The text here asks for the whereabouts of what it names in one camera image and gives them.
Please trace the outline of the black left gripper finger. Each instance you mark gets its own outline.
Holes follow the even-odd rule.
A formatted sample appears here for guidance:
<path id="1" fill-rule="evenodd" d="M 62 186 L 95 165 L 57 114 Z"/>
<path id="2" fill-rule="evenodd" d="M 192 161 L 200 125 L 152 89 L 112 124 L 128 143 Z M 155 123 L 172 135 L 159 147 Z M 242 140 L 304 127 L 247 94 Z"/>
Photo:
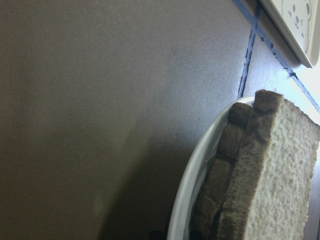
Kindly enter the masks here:
<path id="1" fill-rule="evenodd" d="M 152 230 L 149 232 L 149 240 L 166 240 L 167 233 L 162 230 Z"/>

